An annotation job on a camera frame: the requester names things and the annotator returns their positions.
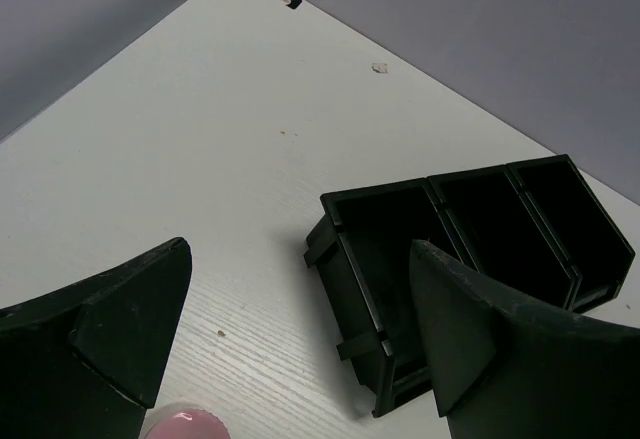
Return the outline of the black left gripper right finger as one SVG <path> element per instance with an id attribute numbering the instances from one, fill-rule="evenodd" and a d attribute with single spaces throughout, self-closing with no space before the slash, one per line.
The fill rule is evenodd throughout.
<path id="1" fill-rule="evenodd" d="M 454 438 L 635 438 L 639 332 L 563 310 L 412 243 L 438 414 Z"/>

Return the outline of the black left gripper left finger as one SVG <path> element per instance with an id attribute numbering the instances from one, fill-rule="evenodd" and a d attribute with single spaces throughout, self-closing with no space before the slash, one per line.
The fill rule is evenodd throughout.
<path id="1" fill-rule="evenodd" d="M 154 408 L 192 274 L 176 237 L 1 311 L 4 438 L 136 438 Z"/>

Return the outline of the pink-capped spice jar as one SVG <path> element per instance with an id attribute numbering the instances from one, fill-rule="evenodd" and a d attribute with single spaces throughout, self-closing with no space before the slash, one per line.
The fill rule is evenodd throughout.
<path id="1" fill-rule="evenodd" d="M 173 403 L 152 410 L 144 419 L 141 439 L 230 439 L 223 421 L 193 403 Z"/>

